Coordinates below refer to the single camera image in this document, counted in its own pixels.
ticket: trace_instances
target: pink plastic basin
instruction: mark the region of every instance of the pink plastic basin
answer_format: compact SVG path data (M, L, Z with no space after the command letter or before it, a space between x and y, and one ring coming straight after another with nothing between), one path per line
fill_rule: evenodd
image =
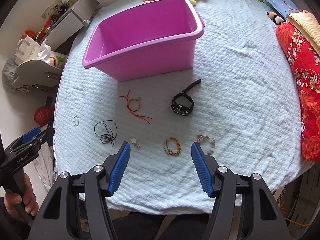
M82 59L118 81L193 67L204 24L188 0L157 0L117 13L93 31Z

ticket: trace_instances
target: black pants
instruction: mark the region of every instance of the black pants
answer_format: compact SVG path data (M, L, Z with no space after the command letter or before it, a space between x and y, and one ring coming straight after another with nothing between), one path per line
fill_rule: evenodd
M119 240L153 240L165 217L131 212L113 220L113 226ZM178 215L159 240L201 240L208 221L208 214Z

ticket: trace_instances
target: white plastic bag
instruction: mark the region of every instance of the white plastic bag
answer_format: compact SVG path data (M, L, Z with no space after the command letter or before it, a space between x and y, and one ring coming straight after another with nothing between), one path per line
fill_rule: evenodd
M45 44L46 41L47 39L42 42L39 48L38 59L43 60L51 66L63 69L68 56L55 51L51 51L51 47Z
M29 36L25 39L21 39L16 48L16 55L14 57L15 63L20 65L24 61L37 59L39 48L40 45Z

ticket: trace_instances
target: striped pillow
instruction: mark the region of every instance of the striped pillow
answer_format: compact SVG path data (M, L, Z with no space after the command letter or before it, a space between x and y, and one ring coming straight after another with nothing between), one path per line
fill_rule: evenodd
M296 27L313 49L320 55L320 25L312 13L291 13L287 15L289 22Z

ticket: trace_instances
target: red basket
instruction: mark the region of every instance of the red basket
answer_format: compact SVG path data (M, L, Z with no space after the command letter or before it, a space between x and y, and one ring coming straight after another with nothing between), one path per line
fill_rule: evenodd
M44 106L36 110L33 119L40 127L46 125L54 112L53 106Z

